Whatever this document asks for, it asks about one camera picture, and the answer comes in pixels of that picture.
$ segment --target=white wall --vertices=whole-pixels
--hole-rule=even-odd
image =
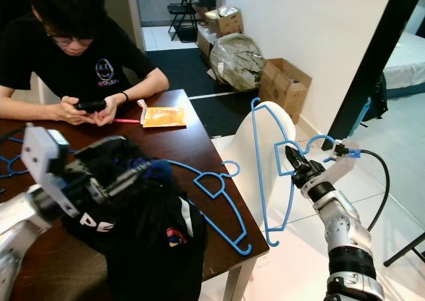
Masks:
[[[404,30],[408,33],[416,34],[424,17],[425,17],[425,0],[419,0]]]
[[[327,133],[388,0],[225,0],[265,58],[283,57],[313,78],[301,116]]]

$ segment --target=black door frame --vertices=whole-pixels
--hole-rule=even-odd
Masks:
[[[344,101],[332,123],[328,135],[335,139],[346,138],[360,114],[371,88],[378,82],[401,32],[419,0],[389,0],[369,47],[357,69]],[[325,141],[322,149],[331,143]]]

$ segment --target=plastic bag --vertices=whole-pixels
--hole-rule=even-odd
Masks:
[[[257,44],[233,33],[218,39],[210,54],[211,68],[221,82],[245,92],[260,87],[263,58]]]

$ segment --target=wooden table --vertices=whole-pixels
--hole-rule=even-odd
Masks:
[[[101,128],[91,124],[71,126],[63,122],[37,122],[38,126],[60,130],[69,141],[71,148],[83,148],[100,138],[111,135],[125,135],[137,142],[148,154],[186,163],[200,171],[227,172],[205,129],[183,90],[173,90],[157,94],[147,99],[148,106],[182,106],[185,109],[186,128],[146,128],[137,124],[113,123]],[[119,110],[117,118],[138,119],[140,108],[131,103]],[[4,134],[24,123],[1,120],[0,130]],[[4,142],[0,152],[6,158],[13,158],[21,152],[21,144]],[[17,169],[23,167],[17,163]],[[182,167],[173,166],[182,188],[189,198],[209,216],[231,239],[241,234],[239,222],[226,199],[219,196],[210,199],[194,183],[197,176]],[[1,173],[5,165],[1,164]],[[29,174],[0,180],[0,188],[6,192],[0,195],[0,202],[25,191],[34,181]],[[215,192],[217,180],[202,180],[202,184]],[[262,233],[252,218],[231,179],[226,178],[226,190],[238,208],[247,236],[239,247],[246,249],[252,245],[248,256],[238,254],[220,235],[208,227],[208,247],[205,253],[203,280],[229,271],[224,300],[241,300],[256,259],[267,253],[269,248]],[[11,300],[23,301],[74,301],[110,300],[106,286],[106,263],[102,255],[88,248],[84,243],[68,235],[56,223],[43,234],[29,249],[21,272],[15,282]]]

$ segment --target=bed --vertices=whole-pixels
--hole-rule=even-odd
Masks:
[[[403,32],[384,75],[387,98],[425,92],[425,39]]]

